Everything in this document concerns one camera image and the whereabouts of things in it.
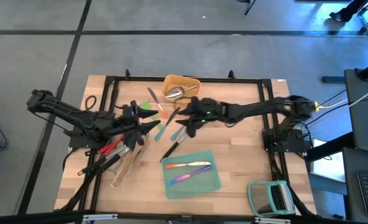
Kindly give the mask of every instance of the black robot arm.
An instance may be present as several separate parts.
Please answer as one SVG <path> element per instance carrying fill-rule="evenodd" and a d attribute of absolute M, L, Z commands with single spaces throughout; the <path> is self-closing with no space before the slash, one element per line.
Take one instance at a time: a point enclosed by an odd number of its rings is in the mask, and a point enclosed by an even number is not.
<path fill-rule="evenodd" d="M 56 99 L 50 91 L 33 90 L 27 102 L 31 113 L 51 113 L 81 129 L 81 137 L 93 141 L 107 141 L 111 136 L 124 133 L 124 143 L 133 149 L 136 142 L 143 145 L 142 135 L 147 134 L 160 121 L 141 124 L 139 118 L 147 118 L 158 111 L 143 110 L 135 101 L 123 105 L 122 116 L 115 118 L 114 113 L 106 111 L 82 111 Z M 64 131 L 72 137 L 72 131 Z"/>
<path fill-rule="evenodd" d="M 296 124 L 309 119 L 314 110 L 314 103 L 302 96 L 276 97 L 248 105 L 218 102 L 211 98 L 199 100 L 193 97 L 191 103 L 178 113 L 190 117 L 177 122 L 186 126 L 188 135 L 194 137 L 196 130 L 210 121 L 221 121 L 226 123 L 227 127 L 232 127 L 246 117 L 280 113 L 286 118 L 278 127 L 274 127 L 275 140 L 279 142 L 285 139 L 287 132 Z"/>

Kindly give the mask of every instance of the black-handled tool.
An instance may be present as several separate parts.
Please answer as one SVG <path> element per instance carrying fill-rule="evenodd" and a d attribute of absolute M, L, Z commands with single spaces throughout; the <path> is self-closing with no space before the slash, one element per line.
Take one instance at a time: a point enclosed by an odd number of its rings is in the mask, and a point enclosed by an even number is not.
<path fill-rule="evenodd" d="M 85 172 L 88 172 L 89 170 L 92 170 L 95 167 L 99 167 L 103 162 L 107 161 L 103 167 L 110 167 L 112 164 L 114 164 L 116 161 L 118 161 L 123 154 L 125 154 L 129 148 L 125 145 L 120 147 L 119 149 L 116 149 L 114 152 L 110 153 L 107 156 L 104 156 L 100 159 L 98 159 L 96 162 L 92 163 L 91 165 L 83 168 L 81 171 L 79 171 L 78 175 L 82 175 Z"/>
<path fill-rule="evenodd" d="M 185 139 L 185 137 L 187 136 L 187 133 L 186 132 L 184 132 L 184 134 L 182 134 L 181 136 L 180 136 L 180 138 L 178 139 L 178 141 L 177 142 L 175 142 L 172 146 L 171 146 L 171 148 L 163 155 L 163 157 L 160 159 L 160 161 L 162 161 L 162 159 L 164 159 L 164 158 L 166 158 L 166 157 L 168 157 L 176 148 L 177 148 L 177 146 Z"/>

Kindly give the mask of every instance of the green spatula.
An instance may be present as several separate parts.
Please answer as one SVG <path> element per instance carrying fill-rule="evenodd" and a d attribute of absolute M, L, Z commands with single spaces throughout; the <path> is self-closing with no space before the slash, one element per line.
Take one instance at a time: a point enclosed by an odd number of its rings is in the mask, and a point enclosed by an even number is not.
<path fill-rule="evenodd" d="M 144 110 L 151 110 L 151 104 L 149 104 L 147 101 L 144 101 L 140 104 L 140 107 Z M 158 118 L 156 117 L 156 115 L 153 115 L 151 116 L 151 119 L 153 121 L 156 121 L 158 120 Z M 163 129 L 163 125 L 161 123 L 158 124 L 158 128 L 159 130 L 162 130 Z"/>

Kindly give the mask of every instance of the knife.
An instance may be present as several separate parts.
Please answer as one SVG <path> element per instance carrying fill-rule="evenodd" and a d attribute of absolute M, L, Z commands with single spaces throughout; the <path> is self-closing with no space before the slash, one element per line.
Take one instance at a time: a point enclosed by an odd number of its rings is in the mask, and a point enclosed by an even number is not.
<path fill-rule="evenodd" d="M 160 139 L 160 137 L 162 136 L 163 132 L 165 131 L 167 125 L 172 121 L 172 119 L 176 116 L 176 114 L 178 113 L 178 111 L 180 110 L 180 108 L 177 108 L 173 111 L 172 115 L 170 115 L 169 119 L 167 120 L 165 126 L 163 127 L 162 130 L 159 131 L 159 133 L 155 136 L 155 141 L 158 141 Z"/>
<path fill-rule="evenodd" d="M 158 101 L 158 98 L 157 96 L 155 95 L 154 91 L 151 90 L 151 88 L 147 87 L 149 93 L 151 94 L 152 98 L 155 100 L 155 102 L 158 104 L 158 107 L 159 107 L 159 111 L 160 111 L 160 114 L 162 115 L 163 118 L 167 119 L 167 113 L 165 110 L 163 110 L 162 106 L 159 104 L 159 101 Z"/>
<path fill-rule="evenodd" d="M 159 162 L 161 162 L 162 161 L 162 159 L 164 159 L 164 158 L 166 158 L 166 157 L 168 157 L 176 148 L 177 148 L 177 146 L 185 139 L 185 137 L 187 136 L 187 133 L 186 132 L 184 132 L 184 134 L 182 134 L 181 136 L 180 136 L 180 138 L 178 139 L 178 141 L 177 142 L 175 142 L 171 147 L 170 147 L 170 149 L 163 155 L 163 157 L 160 159 L 160 161 Z"/>
<path fill-rule="evenodd" d="M 206 165 L 211 165 L 211 163 L 206 161 L 198 161 L 198 162 L 190 162 L 187 164 L 166 164 L 165 169 L 173 169 L 183 166 L 206 166 Z"/>
<path fill-rule="evenodd" d="M 197 171 L 192 172 L 191 174 L 179 175 L 178 177 L 176 177 L 173 180 L 171 180 L 169 182 L 169 185 L 176 184 L 176 183 L 178 183 L 180 181 L 183 181 L 183 180 L 185 180 L 187 178 L 192 177 L 193 175 L 199 174 L 199 173 L 204 172 L 204 171 L 207 171 L 207 170 L 211 170 L 211 165 L 207 165 L 207 166 L 205 166 L 204 168 L 202 168 L 200 170 L 197 170 Z"/>

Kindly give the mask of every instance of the concrete floor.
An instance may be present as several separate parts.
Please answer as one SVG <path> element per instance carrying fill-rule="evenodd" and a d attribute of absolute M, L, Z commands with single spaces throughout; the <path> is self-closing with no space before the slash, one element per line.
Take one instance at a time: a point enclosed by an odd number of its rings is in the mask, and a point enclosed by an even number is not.
<path fill-rule="evenodd" d="M 0 29 L 76 30 L 85 2 L 0 0 Z M 328 19 L 331 11 L 346 4 L 265 0 L 257 1 L 244 16 L 246 5 L 235 0 L 99 0 L 91 3 L 84 30 L 358 31 L 357 17 L 347 24 Z M 0 35 L 0 127 L 10 142 L 0 153 L 0 215 L 16 212 L 44 127 L 41 119 L 26 111 L 25 102 L 35 88 L 57 89 L 73 38 Z M 366 66 L 366 36 L 82 35 L 63 101 L 79 105 L 88 75 L 122 75 L 127 68 L 133 76 L 226 77 L 234 70 L 240 78 L 284 78 L 291 94 L 323 101 L 345 86 L 322 84 L 320 77 Z M 333 123 L 330 132 L 322 132 Z M 323 140 L 349 131 L 348 112 L 311 128 L 313 137 Z M 29 213 L 52 211 L 68 141 L 54 127 Z M 319 214 L 343 215 L 337 195 L 313 193 Z"/>

